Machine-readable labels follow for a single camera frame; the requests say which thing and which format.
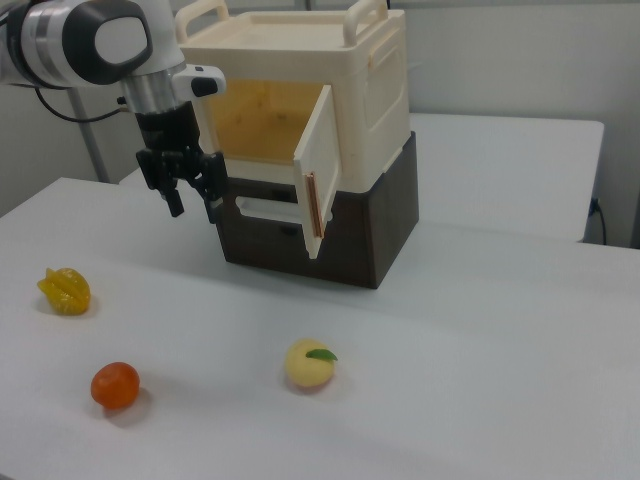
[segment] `brown base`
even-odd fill
[[[295,187],[229,179],[218,234],[228,262],[378,288],[418,222],[415,133],[391,168],[366,193],[337,192],[333,220],[316,260],[302,227],[244,217],[236,197],[297,202]]]

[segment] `toy orange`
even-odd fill
[[[292,383],[299,387],[317,387],[333,376],[336,356],[323,343],[303,338],[289,347],[284,369]]]
[[[91,396],[104,408],[131,405],[140,391],[138,372],[128,363],[115,362],[100,369],[91,381]]]
[[[82,275],[72,268],[51,270],[38,282],[51,308],[61,315],[80,315],[89,308],[91,290]]]

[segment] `green leaf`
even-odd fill
[[[316,358],[318,360],[338,360],[338,357],[336,357],[333,352],[324,348],[309,350],[306,356],[307,358]]]

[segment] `power cord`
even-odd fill
[[[607,225],[604,222],[604,213],[602,212],[602,208],[600,207],[600,199],[592,198],[591,203],[589,204],[589,218],[593,216],[594,213],[598,213],[600,215],[600,223],[602,224],[602,244],[607,244]]]
[[[61,118],[62,120],[66,120],[67,122],[73,122],[73,123],[92,123],[92,122],[99,122],[100,120],[104,120],[106,118],[110,118],[113,117],[114,115],[117,115],[118,113],[122,112],[121,109],[116,109],[113,110],[109,113],[105,113],[104,115],[100,115],[98,117],[93,117],[93,118],[73,118],[73,117],[67,117],[66,115],[63,115],[62,113],[58,112],[55,108],[53,108],[51,105],[49,105],[47,103],[47,101],[44,99],[44,97],[42,96],[42,92],[40,91],[39,88],[34,88],[34,90],[36,91],[36,95],[38,96],[38,100],[40,100],[40,103],[42,103],[42,105],[44,105],[44,108],[46,108],[47,110],[49,110],[51,113],[53,113],[56,117]]]

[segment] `cabinet door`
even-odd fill
[[[317,258],[340,181],[340,149],[331,86],[325,85],[293,159],[304,242]]]

